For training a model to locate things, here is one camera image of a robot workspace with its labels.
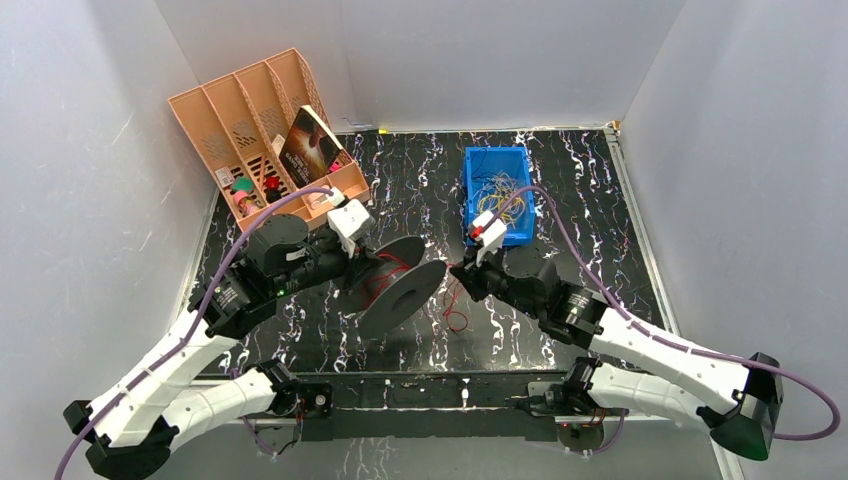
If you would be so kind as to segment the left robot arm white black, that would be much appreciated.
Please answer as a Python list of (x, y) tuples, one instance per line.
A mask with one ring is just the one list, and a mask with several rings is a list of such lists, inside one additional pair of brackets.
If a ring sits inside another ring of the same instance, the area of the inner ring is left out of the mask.
[(209, 389), (191, 384), (267, 320), (281, 297), (355, 278), (369, 259), (362, 239), (373, 222), (355, 203), (329, 211), (327, 229), (317, 235), (295, 215), (259, 216), (201, 296), (120, 381), (65, 408), (93, 472), (146, 479), (178, 448), (227, 422), (264, 412), (301, 417), (312, 385), (278, 360), (249, 366)]

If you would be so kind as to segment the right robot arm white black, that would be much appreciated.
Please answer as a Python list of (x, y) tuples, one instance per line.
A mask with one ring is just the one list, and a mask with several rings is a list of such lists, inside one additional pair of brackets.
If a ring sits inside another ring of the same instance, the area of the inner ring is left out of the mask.
[(556, 341), (638, 367), (629, 373), (578, 359), (563, 386), (571, 411), (600, 407), (658, 415), (708, 433), (738, 456), (769, 457), (783, 401), (774, 357), (727, 356), (637, 317), (624, 319), (599, 293), (562, 279), (533, 247), (484, 256), (470, 249), (449, 271), (473, 300), (493, 297), (537, 320)]

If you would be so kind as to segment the grey perforated cable spool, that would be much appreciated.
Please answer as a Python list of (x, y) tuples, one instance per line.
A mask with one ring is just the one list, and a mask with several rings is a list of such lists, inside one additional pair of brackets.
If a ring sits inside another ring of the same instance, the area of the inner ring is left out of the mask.
[(404, 323), (431, 298), (445, 277), (442, 260), (424, 259), (425, 242), (404, 236), (377, 250), (365, 248), (337, 282), (339, 309), (359, 316), (362, 338), (376, 338)]

